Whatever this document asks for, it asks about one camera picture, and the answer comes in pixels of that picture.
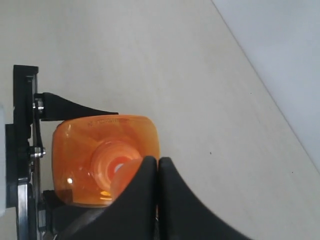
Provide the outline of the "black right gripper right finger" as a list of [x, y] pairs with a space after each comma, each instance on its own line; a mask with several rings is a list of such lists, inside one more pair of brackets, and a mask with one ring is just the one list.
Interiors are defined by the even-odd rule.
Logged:
[[158, 162], [158, 224], [161, 240], [248, 240], [211, 212], [187, 186], [173, 161]]

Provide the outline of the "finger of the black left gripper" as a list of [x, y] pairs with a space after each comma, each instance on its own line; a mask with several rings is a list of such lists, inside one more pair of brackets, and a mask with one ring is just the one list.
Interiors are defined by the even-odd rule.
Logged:
[[87, 211], [104, 210], [107, 207], [66, 204], [58, 198], [54, 190], [45, 190], [42, 193], [42, 199], [45, 209], [45, 230], [53, 235], [62, 232]]

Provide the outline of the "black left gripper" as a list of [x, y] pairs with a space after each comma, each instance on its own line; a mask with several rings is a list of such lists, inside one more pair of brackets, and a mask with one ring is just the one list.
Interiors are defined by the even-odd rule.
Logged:
[[15, 208], [19, 240], [43, 240], [46, 210], [40, 187], [40, 159], [47, 153], [40, 121], [68, 121], [118, 115], [83, 106], [50, 92], [38, 92], [39, 67], [13, 66], [13, 122], [4, 126], [6, 208]]

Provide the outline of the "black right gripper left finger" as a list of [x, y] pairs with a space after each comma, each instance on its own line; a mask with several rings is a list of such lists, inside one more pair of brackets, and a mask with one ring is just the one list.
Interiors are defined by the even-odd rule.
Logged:
[[57, 235], [58, 240], [152, 240], [157, 204], [157, 161], [143, 159], [135, 176], [106, 208], [94, 208]]

